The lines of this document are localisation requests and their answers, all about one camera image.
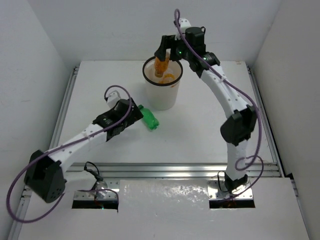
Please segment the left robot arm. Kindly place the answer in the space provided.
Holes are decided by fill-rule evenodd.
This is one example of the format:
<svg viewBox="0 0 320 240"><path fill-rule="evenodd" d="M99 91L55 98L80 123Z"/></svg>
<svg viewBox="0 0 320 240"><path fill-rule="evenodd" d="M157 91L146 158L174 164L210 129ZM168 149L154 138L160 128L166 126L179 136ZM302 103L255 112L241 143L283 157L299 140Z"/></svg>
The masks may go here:
<svg viewBox="0 0 320 240"><path fill-rule="evenodd" d="M24 183L46 203L52 203L65 192L91 191L102 181L98 174L82 170L69 172L75 162L84 161L97 146L108 142L143 118L133 99L120 99L116 105L96 117L81 133L52 148L48 153L35 151L30 157Z"/></svg>

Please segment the orange labelled crushed bottle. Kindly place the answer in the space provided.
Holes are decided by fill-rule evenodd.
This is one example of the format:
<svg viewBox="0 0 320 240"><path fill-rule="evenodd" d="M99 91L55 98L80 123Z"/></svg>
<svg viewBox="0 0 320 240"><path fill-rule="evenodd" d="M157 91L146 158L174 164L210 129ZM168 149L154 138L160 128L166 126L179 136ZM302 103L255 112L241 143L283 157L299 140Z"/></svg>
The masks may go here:
<svg viewBox="0 0 320 240"><path fill-rule="evenodd" d="M176 80L175 75L172 72L164 72L160 80L158 81L159 84L169 84Z"/></svg>

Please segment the orange juice bottle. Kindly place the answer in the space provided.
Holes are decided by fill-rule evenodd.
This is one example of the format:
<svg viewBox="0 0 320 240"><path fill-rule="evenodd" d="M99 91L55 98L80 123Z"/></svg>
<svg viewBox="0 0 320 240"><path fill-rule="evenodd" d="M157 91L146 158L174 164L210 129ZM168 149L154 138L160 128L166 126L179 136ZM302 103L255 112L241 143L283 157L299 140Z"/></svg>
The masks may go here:
<svg viewBox="0 0 320 240"><path fill-rule="evenodd" d="M170 57L167 56L164 61L161 61L158 57L154 61L154 75L157 78L161 78L164 72L168 69Z"/></svg>

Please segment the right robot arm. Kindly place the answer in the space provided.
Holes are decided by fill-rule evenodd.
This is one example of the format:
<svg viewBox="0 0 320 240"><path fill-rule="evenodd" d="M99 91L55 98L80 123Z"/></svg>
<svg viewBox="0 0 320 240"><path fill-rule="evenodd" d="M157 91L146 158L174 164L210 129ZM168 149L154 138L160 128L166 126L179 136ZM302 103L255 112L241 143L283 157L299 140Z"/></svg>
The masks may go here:
<svg viewBox="0 0 320 240"><path fill-rule="evenodd" d="M184 33L163 35L154 55L164 61L167 51L172 61L185 60L190 69L209 87L220 103L226 120L220 134L227 145L224 185L231 194L248 182L245 164L248 140L258 119L257 109L248 104L228 80L217 56L206 50L204 27L187 27Z"/></svg>

